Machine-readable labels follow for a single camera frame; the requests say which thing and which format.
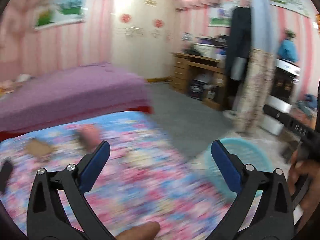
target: red sticker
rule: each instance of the red sticker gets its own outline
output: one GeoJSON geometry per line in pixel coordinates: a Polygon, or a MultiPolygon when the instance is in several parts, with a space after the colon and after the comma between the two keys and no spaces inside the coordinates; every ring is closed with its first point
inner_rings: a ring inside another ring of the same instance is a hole
{"type": "Polygon", "coordinates": [[[155,22],[154,22],[154,25],[155,25],[156,28],[161,28],[161,27],[163,27],[164,22],[162,20],[156,19],[155,22]]]}
{"type": "Polygon", "coordinates": [[[121,15],[121,21],[123,23],[128,23],[131,21],[131,15],[130,14],[123,14],[121,15]]]}

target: human hand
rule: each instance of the human hand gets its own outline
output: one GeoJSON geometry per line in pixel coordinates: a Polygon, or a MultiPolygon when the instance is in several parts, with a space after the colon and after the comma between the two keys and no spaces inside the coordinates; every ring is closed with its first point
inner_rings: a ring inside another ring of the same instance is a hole
{"type": "Polygon", "coordinates": [[[310,219],[320,202],[320,163],[313,160],[297,162],[297,151],[292,154],[291,167],[288,173],[288,187],[291,195],[295,192],[295,183],[299,176],[308,175],[312,178],[309,190],[300,202],[303,215],[298,226],[300,230],[310,219]]]}
{"type": "Polygon", "coordinates": [[[138,227],[133,227],[116,236],[117,240],[153,240],[160,231],[158,222],[148,222],[138,227]]]}

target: wooden desk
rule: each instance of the wooden desk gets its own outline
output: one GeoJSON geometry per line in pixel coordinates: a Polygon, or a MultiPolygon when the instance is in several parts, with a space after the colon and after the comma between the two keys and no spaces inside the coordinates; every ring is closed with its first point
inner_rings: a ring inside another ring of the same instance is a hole
{"type": "MultiPolygon", "coordinates": [[[[208,57],[200,57],[193,56],[184,53],[174,53],[175,55],[175,64],[173,67],[173,73],[171,76],[171,86],[174,90],[186,94],[188,92],[189,84],[193,79],[200,73],[206,72],[207,70],[212,71],[212,75],[216,75],[215,73],[219,73],[219,78],[223,79],[223,84],[219,85],[223,87],[221,90],[221,94],[224,94],[225,87],[225,76],[224,73],[224,62],[208,58],[208,57]]],[[[223,107],[223,98],[224,95],[218,95],[218,101],[214,102],[211,99],[206,98],[207,91],[204,92],[204,100],[203,104],[217,109],[222,110],[223,107]]]]}

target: round basket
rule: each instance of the round basket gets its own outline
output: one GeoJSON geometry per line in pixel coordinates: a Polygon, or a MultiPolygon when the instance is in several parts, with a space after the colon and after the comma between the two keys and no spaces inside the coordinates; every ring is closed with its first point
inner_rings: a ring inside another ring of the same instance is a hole
{"type": "MultiPolygon", "coordinates": [[[[273,172],[274,168],[266,154],[252,143],[241,138],[224,138],[220,142],[229,153],[237,155],[243,164],[252,164],[258,171],[273,172]]],[[[216,189],[228,200],[234,200],[236,193],[230,191],[219,168],[211,155],[211,145],[204,152],[204,160],[207,169],[206,176],[214,184],[216,189]]],[[[256,197],[262,194],[262,190],[257,191],[256,197]]]]}

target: floral bedsheet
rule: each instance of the floral bedsheet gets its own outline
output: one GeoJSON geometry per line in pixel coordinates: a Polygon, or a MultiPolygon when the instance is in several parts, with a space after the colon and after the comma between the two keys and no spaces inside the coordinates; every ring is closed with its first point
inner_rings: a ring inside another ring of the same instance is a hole
{"type": "MultiPolygon", "coordinates": [[[[11,158],[14,171],[4,195],[10,216],[26,233],[28,198],[39,168],[64,169],[83,156],[74,129],[94,124],[111,145],[110,158],[93,189],[85,197],[102,223],[113,234],[148,221],[158,221],[159,239],[203,239],[222,219],[224,205],[214,187],[189,169],[167,136],[140,112],[107,114],[35,131],[3,141],[0,167],[11,158]],[[25,153],[31,138],[55,147],[50,160],[42,162],[25,153]]],[[[71,224],[81,229],[64,192],[59,192],[71,224]]]]}

